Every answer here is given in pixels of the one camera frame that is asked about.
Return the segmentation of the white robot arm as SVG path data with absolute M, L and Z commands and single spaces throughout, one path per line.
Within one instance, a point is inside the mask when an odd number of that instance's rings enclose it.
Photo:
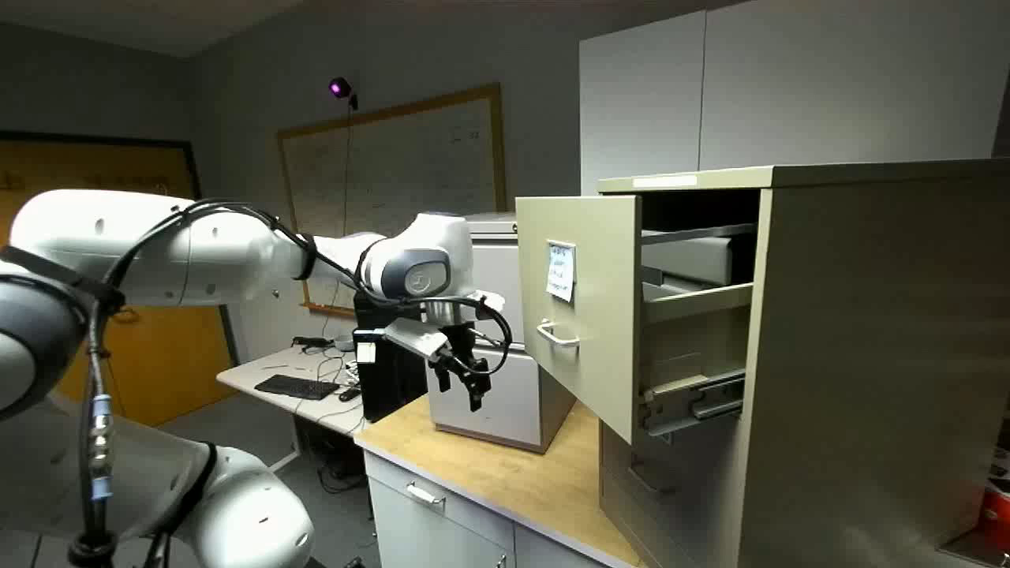
M 0 257 L 0 517 L 58 532 L 73 568 L 113 568 L 128 537 L 145 568 L 186 541 L 202 568 L 307 568 L 307 506 L 259 456 L 120 420 L 106 319 L 127 305 L 221 305 L 328 273 L 394 316 L 380 334 L 489 391 L 475 321 L 470 230 L 421 214 L 394 236 L 309 236 L 204 199 L 45 190 L 12 218 Z

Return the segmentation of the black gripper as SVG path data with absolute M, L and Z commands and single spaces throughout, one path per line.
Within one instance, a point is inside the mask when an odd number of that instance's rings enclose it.
M 470 321 L 444 329 L 449 351 L 434 364 L 440 391 L 453 389 L 453 379 L 468 386 L 470 409 L 482 407 L 489 391 L 489 364 L 475 353 L 477 329 Z

